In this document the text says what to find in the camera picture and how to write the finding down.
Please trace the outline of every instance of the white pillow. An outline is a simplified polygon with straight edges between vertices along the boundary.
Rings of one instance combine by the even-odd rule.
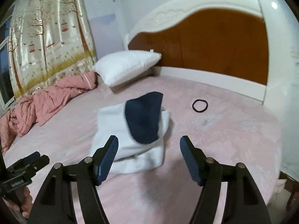
[[[93,66],[104,83],[117,86],[142,74],[161,59],[161,54],[144,50],[125,50],[108,54]]]

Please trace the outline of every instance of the white towel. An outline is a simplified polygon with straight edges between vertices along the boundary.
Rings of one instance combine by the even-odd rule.
[[[110,173],[134,173],[160,167],[164,158],[163,136],[168,129],[169,112],[161,109],[159,119],[159,139],[150,144],[140,144],[131,136],[126,118],[125,105],[109,106],[98,111],[98,132],[90,155],[103,147],[111,135],[118,138],[118,151]]]

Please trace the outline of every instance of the blue gripper pad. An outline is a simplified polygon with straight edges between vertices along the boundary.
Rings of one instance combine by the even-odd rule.
[[[40,153],[39,152],[34,152],[34,153],[30,154],[29,156],[23,158],[23,163],[24,163],[24,165],[31,164],[35,160],[37,160],[39,157],[40,157]]]
[[[118,138],[113,136],[108,150],[106,151],[100,166],[98,167],[97,185],[102,184],[107,179],[108,173],[118,150]]]
[[[200,185],[202,179],[199,175],[199,165],[197,164],[184,136],[180,139],[180,149],[192,180]]]

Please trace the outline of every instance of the metal screw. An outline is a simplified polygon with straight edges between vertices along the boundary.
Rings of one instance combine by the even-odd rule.
[[[57,162],[57,163],[54,164],[53,167],[54,167],[55,169],[58,169],[58,168],[61,167],[61,163],[60,163],[60,162]]]
[[[242,163],[242,162],[238,162],[238,163],[237,163],[237,166],[238,166],[239,168],[245,168],[245,164]]]
[[[214,158],[212,158],[212,157],[207,157],[207,158],[206,158],[206,162],[207,162],[207,163],[214,163],[214,161],[215,161],[215,160],[214,160]]]
[[[86,162],[86,163],[90,163],[90,162],[92,162],[92,157],[90,157],[90,156],[86,157],[86,158],[84,159],[84,162]]]

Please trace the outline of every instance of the white headboard frame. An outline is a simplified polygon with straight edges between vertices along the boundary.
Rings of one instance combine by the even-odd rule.
[[[170,28],[198,10],[227,8],[262,18],[258,0],[171,0],[144,16],[125,36],[124,47],[140,32],[158,32]]]
[[[283,11],[284,7],[278,0],[171,0],[140,19],[125,36],[124,47],[128,49],[130,41],[140,32],[165,30],[201,9],[234,9],[264,18],[269,49],[267,86],[228,75],[185,68],[156,67],[156,73],[231,90],[265,102],[265,106],[276,113],[276,102],[283,104],[280,101],[285,98],[288,75],[291,75],[291,64],[294,60],[291,56],[294,39]]]

